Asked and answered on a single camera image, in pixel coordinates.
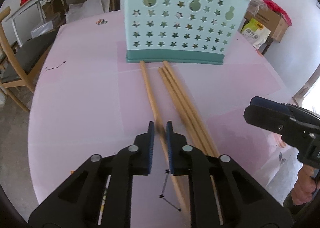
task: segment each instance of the gray seat cushion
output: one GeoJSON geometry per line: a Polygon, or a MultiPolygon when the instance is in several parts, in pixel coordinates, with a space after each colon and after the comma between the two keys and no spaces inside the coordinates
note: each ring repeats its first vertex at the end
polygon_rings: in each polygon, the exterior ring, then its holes
{"type": "MultiPolygon", "coordinates": [[[[50,45],[53,44],[57,33],[58,29],[30,39],[18,50],[16,58],[26,74],[29,74],[31,72],[42,54],[50,45]]],[[[2,83],[17,80],[20,80],[20,77],[18,76],[12,65],[9,64],[3,74],[2,83]]]]}

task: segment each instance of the pink tablecloth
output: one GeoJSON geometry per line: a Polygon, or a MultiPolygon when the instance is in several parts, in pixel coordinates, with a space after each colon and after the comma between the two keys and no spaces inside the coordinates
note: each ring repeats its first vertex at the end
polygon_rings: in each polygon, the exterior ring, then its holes
{"type": "MultiPolygon", "coordinates": [[[[113,155],[147,131],[153,116],[144,82],[139,65],[126,63],[125,53],[120,11],[60,28],[30,114],[29,163],[39,202],[92,154],[113,155]],[[96,24],[100,19],[108,23],[96,24]]],[[[176,132],[187,135],[158,74],[160,65],[148,64],[148,72],[163,120],[171,120],[176,132]]],[[[273,134],[247,125],[243,112],[256,95],[289,101],[271,65],[237,34],[224,65],[173,67],[220,152],[233,157],[265,186],[279,167],[279,152],[287,149],[279,148],[273,134]]],[[[166,167],[156,137],[151,176],[134,177],[132,228],[185,227],[182,215],[158,198],[166,167]]],[[[171,183],[166,197],[178,204],[171,183]]]]}

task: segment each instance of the plastic basket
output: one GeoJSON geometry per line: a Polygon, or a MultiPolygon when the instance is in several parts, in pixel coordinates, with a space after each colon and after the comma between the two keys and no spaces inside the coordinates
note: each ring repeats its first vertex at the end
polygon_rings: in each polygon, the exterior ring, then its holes
{"type": "Polygon", "coordinates": [[[250,0],[125,0],[127,61],[223,64],[250,0]]]}

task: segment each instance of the human hand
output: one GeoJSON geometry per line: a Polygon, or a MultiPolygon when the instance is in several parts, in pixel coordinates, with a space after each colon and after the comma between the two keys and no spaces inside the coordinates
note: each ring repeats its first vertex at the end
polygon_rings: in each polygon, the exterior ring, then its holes
{"type": "Polygon", "coordinates": [[[298,172],[298,180],[296,181],[291,197],[295,205],[302,205],[312,200],[312,193],[320,188],[320,182],[316,182],[311,178],[314,175],[314,168],[303,165],[298,172]]]}

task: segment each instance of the pair of chopsticks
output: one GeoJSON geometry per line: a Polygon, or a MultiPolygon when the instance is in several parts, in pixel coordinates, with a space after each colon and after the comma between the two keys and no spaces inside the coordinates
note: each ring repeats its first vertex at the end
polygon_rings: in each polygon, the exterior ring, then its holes
{"type": "MultiPolygon", "coordinates": [[[[159,73],[193,141],[193,144],[195,145],[196,148],[200,149],[204,154],[218,157],[220,154],[218,152],[217,147],[213,143],[213,140],[211,139],[204,123],[202,122],[198,111],[190,101],[190,98],[188,97],[186,91],[182,87],[182,84],[180,83],[179,79],[174,74],[172,67],[169,65],[167,61],[164,61],[163,64],[164,66],[159,68],[159,73]]],[[[151,89],[150,81],[148,79],[148,74],[147,74],[144,61],[140,61],[140,67],[142,70],[143,78],[147,88],[148,98],[149,98],[153,115],[155,118],[156,129],[160,133],[160,141],[162,144],[164,154],[168,161],[168,151],[167,151],[167,145],[165,141],[165,130],[163,127],[163,122],[160,116],[159,109],[156,105],[156,100],[152,93],[152,89],[151,89]]],[[[180,180],[178,180],[175,176],[171,176],[171,177],[172,177],[174,188],[180,203],[180,207],[182,211],[184,211],[184,213],[188,216],[190,215],[189,207],[188,207],[189,204],[186,202],[186,196],[183,194],[181,190],[182,184],[180,183],[180,180]]],[[[211,181],[212,181],[212,187],[214,189],[215,198],[217,202],[220,224],[223,224],[221,208],[220,208],[219,199],[217,196],[217,189],[212,177],[211,177],[211,181]]]]}

